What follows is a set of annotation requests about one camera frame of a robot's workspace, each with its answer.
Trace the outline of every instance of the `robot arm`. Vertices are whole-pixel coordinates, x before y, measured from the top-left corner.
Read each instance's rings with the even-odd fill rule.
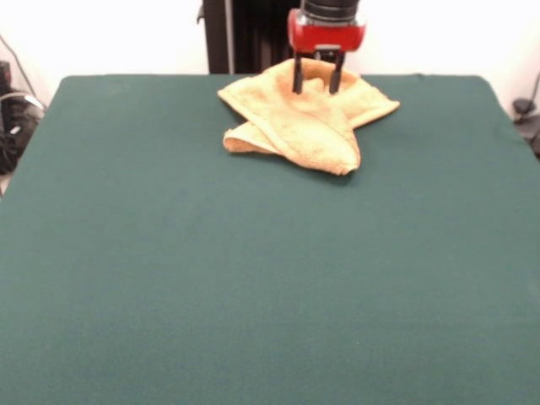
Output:
[[[302,93],[302,55],[316,52],[335,56],[336,69],[330,93],[339,90],[345,53],[356,51],[364,39],[365,26],[356,20],[359,0],[302,0],[289,14],[289,43],[294,50],[294,87]]]

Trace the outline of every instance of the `white wall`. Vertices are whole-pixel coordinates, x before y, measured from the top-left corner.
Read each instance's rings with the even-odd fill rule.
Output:
[[[363,73],[477,74],[511,111],[540,71],[538,0],[361,0],[368,28],[348,66]],[[540,94],[537,97],[540,105]]]
[[[46,102],[68,75],[208,73],[204,23],[196,24],[202,1],[0,3],[0,32]]]
[[[13,0],[2,5],[0,32],[48,101],[70,74],[207,73],[204,27],[195,24],[200,4]],[[348,58],[350,68],[479,74],[508,111],[515,97],[530,94],[540,70],[540,1],[361,0],[361,5],[368,33],[361,51]]]

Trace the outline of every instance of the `tabletop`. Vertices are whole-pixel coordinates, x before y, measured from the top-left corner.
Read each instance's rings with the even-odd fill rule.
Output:
[[[540,167],[480,78],[336,177],[227,154],[230,76],[62,81],[0,203],[2,404],[540,403]]]

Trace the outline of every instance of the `yellow towel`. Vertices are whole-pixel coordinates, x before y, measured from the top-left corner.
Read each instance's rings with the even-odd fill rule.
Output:
[[[303,59],[302,94],[293,88],[294,61],[243,78],[218,92],[247,122],[224,135],[231,153],[277,154],[308,169],[347,175],[360,166],[353,130],[400,105],[358,74],[343,70],[339,93],[328,85],[334,65]]]

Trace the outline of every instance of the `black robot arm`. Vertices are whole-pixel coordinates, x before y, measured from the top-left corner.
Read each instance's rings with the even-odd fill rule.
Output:
[[[359,0],[303,0],[302,11],[311,19],[333,23],[353,21]]]

